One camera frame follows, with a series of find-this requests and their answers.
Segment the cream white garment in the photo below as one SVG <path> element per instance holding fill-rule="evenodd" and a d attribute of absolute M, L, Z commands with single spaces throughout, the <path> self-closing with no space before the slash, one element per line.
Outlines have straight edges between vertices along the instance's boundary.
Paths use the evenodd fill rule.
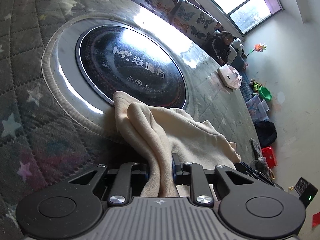
<path fill-rule="evenodd" d="M 143 197 L 189 197 L 186 185 L 176 186 L 172 155 L 183 163 L 200 164 L 213 170 L 216 165 L 234 168 L 241 157 L 236 143 L 229 142 L 208 121 L 196 122 L 179 108 L 152 107 L 129 94 L 113 94 L 117 131 L 149 164 L 150 177 Z"/>

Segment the grey knitted gloves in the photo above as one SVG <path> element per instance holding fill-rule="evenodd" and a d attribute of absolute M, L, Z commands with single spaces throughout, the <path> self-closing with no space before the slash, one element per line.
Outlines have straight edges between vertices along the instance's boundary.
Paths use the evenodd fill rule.
<path fill-rule="evenodd" d="M 251 138 L 250 144 L 254 154 L 254 160 L 250 162 L 250 167 L 264 174 L 268 179 L 274 180 L 274 173 L 269 168 L 266 158 L 262 155 L 260 145 L 255 139 Z"/>

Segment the red plastic stool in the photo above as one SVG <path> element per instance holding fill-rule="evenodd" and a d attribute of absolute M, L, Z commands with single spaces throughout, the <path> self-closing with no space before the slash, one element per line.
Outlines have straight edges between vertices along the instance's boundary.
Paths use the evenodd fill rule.
<path fill-rule="evenodd" d="M 266 162 L 270 169 L 277 166 L 277 159 L 274 153 L 274 149 L 269 146 L 262 149 L 262 154 L 266 158 Z"/>

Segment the black bag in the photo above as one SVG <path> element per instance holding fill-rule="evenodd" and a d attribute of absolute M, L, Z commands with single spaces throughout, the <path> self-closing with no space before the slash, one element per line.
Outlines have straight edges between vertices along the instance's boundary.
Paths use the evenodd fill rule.
<path fill-rule="evenodd" d="M 277 139 L 277 131 L 274 123 L 264 120 L 254 122 L 254 127 L 261 148 L 271 146 Z"/>

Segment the clear plastic storage box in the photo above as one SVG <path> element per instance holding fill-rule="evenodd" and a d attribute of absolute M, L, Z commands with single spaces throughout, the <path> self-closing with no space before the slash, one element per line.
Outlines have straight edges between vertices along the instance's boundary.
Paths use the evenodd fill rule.
<path fill-rule="evenodd" d="M 269 120 L 267 111 L 269 111 L 270 109 L 266 101 L 261 101 L 258 95 L 255 95 L 250 100 L 248 100 L 246 102 L 246 106 L 253 122 Z"/>

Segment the grey quilted star tablecloth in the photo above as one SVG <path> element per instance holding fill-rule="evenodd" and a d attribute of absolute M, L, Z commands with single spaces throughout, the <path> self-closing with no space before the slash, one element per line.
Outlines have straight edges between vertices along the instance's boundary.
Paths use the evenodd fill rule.
<path fill-rule="evenodd" d="M 185 78 L 185 111 L 236 143 L 242 161 L 254 159 L 249 141 L 257 133 L 241 92 L 224 87 L 218 65 L 163 19 L 129 0 L 1 0 L 1 239 L 23 237 L 15 220 L 23 197 L 129 150 L 112 106 L 103 104 L 99 115 L 78 101 L 82 115 L 98 122 L 86 127 L 58 104 L 42 74 L 57 32 L 89 16 L 129 23 L 161 42 Z"/>

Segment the green plastic bowl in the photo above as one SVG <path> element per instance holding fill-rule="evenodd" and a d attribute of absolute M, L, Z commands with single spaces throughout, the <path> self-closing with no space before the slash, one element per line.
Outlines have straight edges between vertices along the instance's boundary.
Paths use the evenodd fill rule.
<path fill-rule="evenodd" d="M 266 101 L 271 101 L 272 100 L 272 94 L 271 92 L 264 86 L 261 86 L 258 90 L 259 96 Z"/>

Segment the pink white tissue box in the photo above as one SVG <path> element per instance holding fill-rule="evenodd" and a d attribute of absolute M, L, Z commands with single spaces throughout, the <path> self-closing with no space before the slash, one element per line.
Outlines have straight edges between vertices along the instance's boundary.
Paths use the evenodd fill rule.
<path fill-rule="evenodd" d="M 226 87 L 232 90 L 240 88 L 242 84 L 242 76 L 234 67 L 225 64 L 217 69 L 217 73 Z"/>

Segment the person in dark jacket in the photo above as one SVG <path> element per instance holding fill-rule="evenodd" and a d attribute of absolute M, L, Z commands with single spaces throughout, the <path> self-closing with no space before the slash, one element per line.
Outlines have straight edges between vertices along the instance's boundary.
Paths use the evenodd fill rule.
<path fill-rule="evenodd" d="M 231 52 L 229 45 L 234 41 L 234 36 L 228 31 L 214 33 L 204 44 L 204 51 L 211 56 L 220 66 L 227 63 Z"/>

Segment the round black induction cooktop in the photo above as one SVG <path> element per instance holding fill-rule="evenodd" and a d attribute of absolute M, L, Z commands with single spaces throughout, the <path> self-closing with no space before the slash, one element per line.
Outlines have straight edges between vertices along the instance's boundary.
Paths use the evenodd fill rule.
<path fill-rule="evenodd" d="M 150 106 L 185 106 L 187 89 L 178 64 L 140 31 L 119 25 L 88 29 L 77 40 L 75 57 L 84 79 L 109 103 L 123 91 Z"/>

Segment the white plush toy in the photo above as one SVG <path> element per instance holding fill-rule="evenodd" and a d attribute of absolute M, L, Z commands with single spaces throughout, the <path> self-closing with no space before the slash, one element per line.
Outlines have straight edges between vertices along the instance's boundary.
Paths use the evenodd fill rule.
<path fill-rule="evenodd" d="M 242 56 L 244 54 L 243 44 L 241 43 L 240 38 L 235 38 L 234 41 L 231 43 L 231 46 L 237 51 L 237 53 Z"/>

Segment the colourful pinwheel toy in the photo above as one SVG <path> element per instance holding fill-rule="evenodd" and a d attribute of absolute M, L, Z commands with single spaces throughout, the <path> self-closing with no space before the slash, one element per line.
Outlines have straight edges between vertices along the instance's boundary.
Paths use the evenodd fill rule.
<path fill-rule="evenodd" d="M 254 51 L 255 52 L 263 52 L 266 50 L 266 48 L 267 48 L 267 46 L 265 44 L 261 44 L 261 43 L 255 44 L 254 48 L 249 51 L 249 53 L 246 55 L 246 57 L 248 57 Z"/>

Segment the right butterfly cushion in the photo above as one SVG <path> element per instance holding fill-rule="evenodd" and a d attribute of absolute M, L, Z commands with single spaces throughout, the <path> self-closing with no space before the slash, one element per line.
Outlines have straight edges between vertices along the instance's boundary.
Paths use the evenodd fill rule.
<path fill-rule="evenodd" d="M 221 23 L 197 6 L 183 1 L 174 13 L 172 24 L 194 42 L 203 43 L 221 27 Z"/>

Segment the blue sofa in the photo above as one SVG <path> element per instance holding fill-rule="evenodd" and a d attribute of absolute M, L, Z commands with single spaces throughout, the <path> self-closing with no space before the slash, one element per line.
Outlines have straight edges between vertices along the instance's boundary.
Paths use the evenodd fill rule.
<path fill-rule="evenodd" d="M 213 16 L 186 0 L 131 0 L 154 13 L 201 47 L 220 67 L 217 73 L 223 84 L 232 90 L 240 88 L 248 64 L 236 55 L 237 39 L 221 31 L 221 23 Z"/>

